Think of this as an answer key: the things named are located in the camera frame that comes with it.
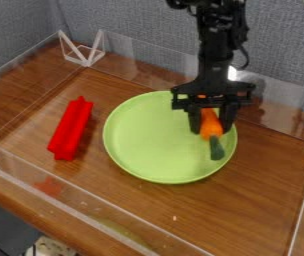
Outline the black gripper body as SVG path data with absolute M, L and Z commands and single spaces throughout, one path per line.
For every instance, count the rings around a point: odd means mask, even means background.
M 257 85 L 229 79 L 233 57 L 213 60 L 199 57 L 199 69 L 195 79 L 171 89 L 173 109 L 190 111 L 191 106 L 223 108 L 229 103 L 251 103 Z

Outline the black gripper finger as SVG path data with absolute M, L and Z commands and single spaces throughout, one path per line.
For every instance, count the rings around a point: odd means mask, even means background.
M 223 131 L 229 132 L 231 130 L 233 124 L 237 119 L 239 108 L 234 105 L 227 105 L 221 108 L 219 120 L 223 126 Z
M 190 120 L 191 132 L 194 134 L 199 134 L 201 128 L 202 128 L 202 112 L 199 109 L 191 110 L 189 112 L 189 120 Z

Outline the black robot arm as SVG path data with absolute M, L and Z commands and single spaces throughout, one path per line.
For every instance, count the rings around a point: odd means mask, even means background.
M 247 0 L 166 0 L 173 9 L 186 9 L 197 18 L 199 32 L 199 68 L 197 78 L 171 89 L 173 109 L 189 113 L 190 129 L 201 133 L 202 110 L 219 109 L 219 124 L 227 133 L 237 120 L 242 106 L 253 102 L 251 95 L 257 85 L 231 81 L 229 68 L 234 52 L 239 50 L 246 57 L 243 70 L 250 64 L 245 49 L 249 25 L 246 19 Z

